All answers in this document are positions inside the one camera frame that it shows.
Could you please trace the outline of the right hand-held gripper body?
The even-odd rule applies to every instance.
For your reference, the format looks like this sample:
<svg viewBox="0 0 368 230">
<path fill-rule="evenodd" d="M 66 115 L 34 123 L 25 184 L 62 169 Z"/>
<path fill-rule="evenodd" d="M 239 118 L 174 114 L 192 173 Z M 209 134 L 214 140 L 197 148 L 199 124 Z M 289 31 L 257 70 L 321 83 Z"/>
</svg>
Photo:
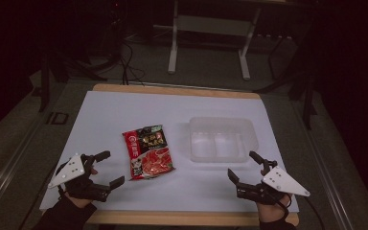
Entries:
<svg viewBox="0 0 368 230">
<path fill-rule="evenodd" d="M 236 186 L 239 198 L 252 200 L 265 205 L 279 204 L 285 195 L 309 197 L 311 193 L 297 182 L 276 161 L 265 159 L 262 169 L 263 178 L 259 184 L 241 183 Z"/>
</svg>

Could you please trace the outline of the metal floor rail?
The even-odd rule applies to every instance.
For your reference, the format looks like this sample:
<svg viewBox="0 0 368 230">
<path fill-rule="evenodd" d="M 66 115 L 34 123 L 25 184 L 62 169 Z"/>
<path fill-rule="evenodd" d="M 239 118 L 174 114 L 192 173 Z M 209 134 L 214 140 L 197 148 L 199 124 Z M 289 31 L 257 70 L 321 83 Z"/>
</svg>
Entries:
<svg viewBox="0 0 368 230">
<path fill-rule="evenodd" d="M 13 111 L 0 122 L 0 197 L 47 115 L 47 111 Z"/>
<path fill-rule="evenodd" d="M 298 102 L 292 102 L 291 105 L 293 107 L 294 113 L 297 116 L 300 126 L 303 128 L 304 133 L 309 140 L 310 149 L 312 151 L 313 159 L 315 162 L 315 167 L 318 171 L 318 175 L 321 180 L 321 184 L 325 190 L 325 194 L 327 196 L 329 204 L 333 210 L 333 215 L 338 224 L 338 228 L 339 230 L 351 230 L 351 223 L 349 221 L 349 218 L 346 216 L 346 212 L 340 199 L 339 192 L 336 189 L 330 172 L 326 167 L 325 161 L 322 157 L 322 152 L 318 146 L 318 142 L 314 138 L 313 132 L 311 130 L 308 130 L 303 122 L 303 106 L 300 105 Z"/>
</svg>

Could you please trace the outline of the person's left hand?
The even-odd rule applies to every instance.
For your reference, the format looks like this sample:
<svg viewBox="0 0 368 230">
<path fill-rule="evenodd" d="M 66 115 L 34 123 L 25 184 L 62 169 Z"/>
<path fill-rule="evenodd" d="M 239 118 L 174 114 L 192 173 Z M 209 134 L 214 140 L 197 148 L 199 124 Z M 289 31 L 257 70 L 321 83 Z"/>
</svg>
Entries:
<svg viewBox="0 0 368 230">
<path fill-rule="evenodd" d="M 65 196 L 78 208 L 85 208 L 87 205 L 92 203 L 92 199 L 80 199 L 80 198 L 75 198 L 69 195 L 68 192 L 65 193 Z"/>
</svg>

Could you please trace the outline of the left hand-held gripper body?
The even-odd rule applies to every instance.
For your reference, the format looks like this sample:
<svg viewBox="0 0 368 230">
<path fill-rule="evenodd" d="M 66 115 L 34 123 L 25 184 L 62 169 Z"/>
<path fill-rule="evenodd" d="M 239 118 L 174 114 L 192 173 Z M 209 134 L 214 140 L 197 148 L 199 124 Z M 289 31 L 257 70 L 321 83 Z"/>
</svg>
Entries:
<svg viewBox="0 0 368 230">
<path fill-rule="evenodd" d="M 75 198 L 105 202 L 110 194 L 109 186 L 95 184 L 90 179 L 95 162 L 94 156 L 76 153 L 58 167 L 55 176 L 48 184 L 48 188 L 58 188 L 61 196 L 68 192 L 70 196 Z"/>
</svg>

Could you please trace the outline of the person's right hand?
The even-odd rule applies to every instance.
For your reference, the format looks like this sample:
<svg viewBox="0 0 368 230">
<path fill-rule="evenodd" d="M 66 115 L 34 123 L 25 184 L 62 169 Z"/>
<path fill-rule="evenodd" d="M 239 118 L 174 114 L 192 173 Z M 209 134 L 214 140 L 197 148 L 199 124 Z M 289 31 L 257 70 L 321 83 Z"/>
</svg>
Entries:
<svg viewBox="0 0 368 230">
<path fill-rule="evenodd" d="M 284 207 L 287 207 L 289 203 L 289 195 L 285 195 L 279 204 L 265 205 L 257 203 L 259 220 L 261 222 L 273 222 L 282 219 L 286 214 Z"/>
</svg>

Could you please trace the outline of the white metal stand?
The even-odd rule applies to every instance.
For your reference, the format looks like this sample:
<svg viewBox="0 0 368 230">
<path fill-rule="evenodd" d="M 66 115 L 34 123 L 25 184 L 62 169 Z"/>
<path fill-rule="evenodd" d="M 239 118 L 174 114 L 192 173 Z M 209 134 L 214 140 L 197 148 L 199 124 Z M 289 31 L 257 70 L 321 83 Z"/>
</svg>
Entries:
<svg viewBox="0 0 368 230">
<path fill-rule="evenodd" d="M 172 19 L 172 47 L 170 52 L 168 73 L 175 73 L 178 52 L 177 35 L 179 31 L 216 35 L 234 35 L 243 36 L 245 38 L 244 45 L 238 50 L 238 57 L 242 77 L 245 81 L 249 81 L 251 76 L 249 73 L 246 54 L 254 35 L 258 19 L 261 15 L 261 11 L 261 8 L 254 10 L 252 20 L 248 22 L 214 17 L 193 16 L 180 14 L 178 12 L 178 0 L 174 0 Z"/>
</svg>

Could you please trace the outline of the black rectangular bracket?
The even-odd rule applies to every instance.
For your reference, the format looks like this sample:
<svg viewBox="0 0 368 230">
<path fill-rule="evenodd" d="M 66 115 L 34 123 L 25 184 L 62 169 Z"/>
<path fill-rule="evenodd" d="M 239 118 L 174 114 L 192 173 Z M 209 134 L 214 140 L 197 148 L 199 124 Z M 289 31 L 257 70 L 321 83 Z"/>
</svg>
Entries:
<svg viewBox="0 0 368 230">
<path fill-rule="evenodd" d="M 46 120 L 47 125 L 65 125 L 69 119 L 69 115 L 63 112 L 51 112 Z"/>
</svg>

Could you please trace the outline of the white table mat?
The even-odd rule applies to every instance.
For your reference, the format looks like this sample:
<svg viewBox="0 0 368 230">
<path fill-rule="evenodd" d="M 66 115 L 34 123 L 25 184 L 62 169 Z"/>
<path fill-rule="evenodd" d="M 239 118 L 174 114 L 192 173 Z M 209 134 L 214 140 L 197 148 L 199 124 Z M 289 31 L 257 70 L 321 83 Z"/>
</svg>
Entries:
<svg viewBox="0 0 368 230">
<path fill-rule="evenodd" d="M 189 122 L 194 117 L 248 119 L 257 134 L 260 156 L 282 159 L 265 105 L 259 99 L 90 91 L 60 160 L 66 162 L 77 153 L 110 151 L 109 158 L 96 164 L 94 181 L 107 184 L 120 176 L 127 180 L 107 201 L 98 203 L 102 211 L 255 211 L 254 203 L 237 198 L 227 173 L 233 171 L 241 181 L 256 184 L 261 179 L 260 165 L 252 159 L 238 164 L 192 161 Z M 151 125 L 162 126 L 174 169 L 156 178 L 134 180 L 129 177 L 123 134 Z"/>
</svg>

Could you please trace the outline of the black metal stand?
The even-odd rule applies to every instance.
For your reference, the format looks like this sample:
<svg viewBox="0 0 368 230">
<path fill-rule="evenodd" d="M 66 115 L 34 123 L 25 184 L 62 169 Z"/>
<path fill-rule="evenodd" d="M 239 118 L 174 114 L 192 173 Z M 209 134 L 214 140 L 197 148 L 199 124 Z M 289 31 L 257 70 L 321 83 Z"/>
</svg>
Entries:
<svg viewBox="0 0 368 230">
<path fill-rule="evenodd" d="M 104 78 L 94 74 L 86 67 L 77 63 L 76 61 L 70 59 L 68 56 L 61 52 L 57 52 L 57 55 L 66 63 L 70 64 L 72 67 L 75 67 L 77 70 L 81 71 L 86 77 L 94 81 L 104 81 Z M 50 80 L 49 80 L 49 62 L 48 55 L 43 54 L 41 58 L 41 84 L 36 89 L 37 95 L 40 97 L 40 108 L 39 112 L 43 112 L 45 108 L 48 106 L 50 101 Z"/>
<path fill-rule="evenodd" d="M 305 128 L 311 130 L 311 115 L 315 112 L 312 105 L 314 82 L 315 75 L 313 73 L 300 72 L 289 77 L 284 77 L 281 80 L 276 80 L 274 83 L 263 88 L 256 89 L 254 93 L 265 94 L 290 83 L 291 87 L 287 95 L 292 101 L 297 101 L 301 97 L 304 98 L 302 120 Z"/>
</svg>

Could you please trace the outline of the clear plastic container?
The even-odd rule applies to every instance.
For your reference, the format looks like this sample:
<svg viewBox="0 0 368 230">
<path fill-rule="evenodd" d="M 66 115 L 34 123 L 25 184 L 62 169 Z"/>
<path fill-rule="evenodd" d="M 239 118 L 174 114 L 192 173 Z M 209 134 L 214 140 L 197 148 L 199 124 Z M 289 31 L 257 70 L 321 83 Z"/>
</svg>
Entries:
<svg viewBox="0 0 368 230">
<path fill-rule="evenodd" d="M 259 148 L 252 122 L 242 118 L 193 117 L 190 139 L 197 163 L 243 163 Z"/>
</svg>

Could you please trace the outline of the red seasoning packet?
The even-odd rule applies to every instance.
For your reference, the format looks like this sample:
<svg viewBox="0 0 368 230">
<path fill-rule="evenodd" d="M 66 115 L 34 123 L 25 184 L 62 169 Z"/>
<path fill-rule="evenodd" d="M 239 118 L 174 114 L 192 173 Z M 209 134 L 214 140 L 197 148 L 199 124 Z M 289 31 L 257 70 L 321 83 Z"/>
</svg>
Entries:
<svg viewBox="0 0 368 230">
<path fill-rule="evenodd" d="M 163 126 L 145 126 L 123 133 L 132 180 L 148 179 L 174 170 Z"/>
</svg>

